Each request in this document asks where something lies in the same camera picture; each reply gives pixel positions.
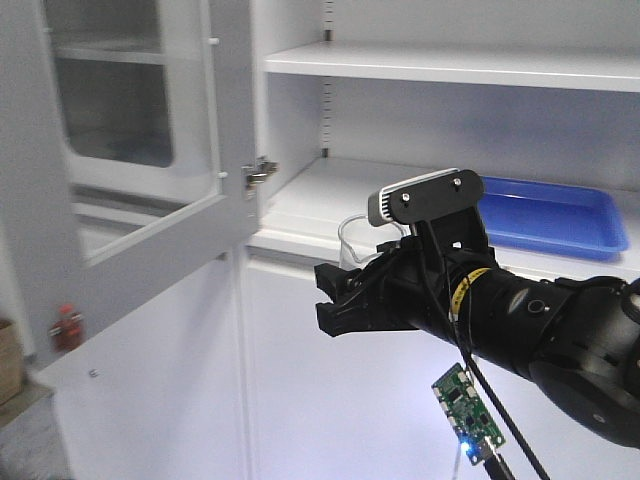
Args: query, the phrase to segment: green circuit board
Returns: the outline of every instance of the green circuit board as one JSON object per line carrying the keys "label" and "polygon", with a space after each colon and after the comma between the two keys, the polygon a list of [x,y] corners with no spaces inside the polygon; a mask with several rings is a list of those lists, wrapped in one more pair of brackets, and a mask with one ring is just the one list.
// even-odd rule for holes
{"label": "green circuit board", "polygon": [[431,388],[473,465],[489,458],[492,448],[504,445],[504,436],[459,363]]}

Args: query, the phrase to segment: blue tray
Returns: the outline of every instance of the blue tray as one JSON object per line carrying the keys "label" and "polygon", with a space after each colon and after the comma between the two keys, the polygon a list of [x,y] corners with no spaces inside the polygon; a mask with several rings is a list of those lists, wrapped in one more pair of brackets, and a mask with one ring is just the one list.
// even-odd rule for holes
{"label": "blue tray", "polygon": [[483,177],[480,213],[493,245],[610,260],[629,247],[613,199],[591,188]]}

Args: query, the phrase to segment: door hinge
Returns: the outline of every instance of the door hinge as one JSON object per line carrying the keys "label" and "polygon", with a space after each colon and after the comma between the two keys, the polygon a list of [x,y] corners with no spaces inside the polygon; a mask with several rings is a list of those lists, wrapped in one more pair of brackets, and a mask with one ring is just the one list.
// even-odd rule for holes
{"label": "door hinge", "polygon": [[256,188],[278,171],[278,163],[270,162],[267,157],[259,157],[255,165],[245,165],[242,173],[246,179],[245,197],[247,200],[256,196]]}

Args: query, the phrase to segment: shelf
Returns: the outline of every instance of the shelf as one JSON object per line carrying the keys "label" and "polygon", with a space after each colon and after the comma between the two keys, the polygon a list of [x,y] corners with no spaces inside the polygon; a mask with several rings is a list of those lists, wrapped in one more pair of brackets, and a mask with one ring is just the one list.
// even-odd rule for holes
{"label": "shelf", "polygon": [[[261,230],[251,238],[249,246],[265,255],[282,253],[337,262],[337,229],[342,220],[366,213],[369,195],[380,187],[429,171],[362,160],[318,159],[271,199]],[[632,280],[640,276],[640,194],[607,193],[622,214],[630,241],[629,249],[614,260],[603,262],[496,247],[498,261],[514,273],[531,278],[614,275]],[[356,250],[375,250],[380,243],[375,235],[374,231]]]}
{"label": "shelf", "polygon": [[273,73],[640,92],[638,52],[318,42],[269,55]]}
{"label": "shelf", "polygon": [[147,65],[166,62],[158,39],[152,36],[73,32],[52,34],[51,39],[57,58]]}

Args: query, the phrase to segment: yellow tape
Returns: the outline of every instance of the yellow tape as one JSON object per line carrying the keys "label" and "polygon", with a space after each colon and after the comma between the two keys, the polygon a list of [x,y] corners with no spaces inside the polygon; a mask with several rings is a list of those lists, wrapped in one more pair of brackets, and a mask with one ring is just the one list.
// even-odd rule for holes
{"label": "yellow tape", "polygon": [[471,284],[489,270],[491,269],[479,268],[462,279],[462,281],[456,287],[456,291],[453,292],[453,297],[451,298],[451,313],[453,313],[454,315],[458,315],[458,313],[460,313],[460,306],[462,305],[462,301],[464,300],[465,295],[471,288]]}

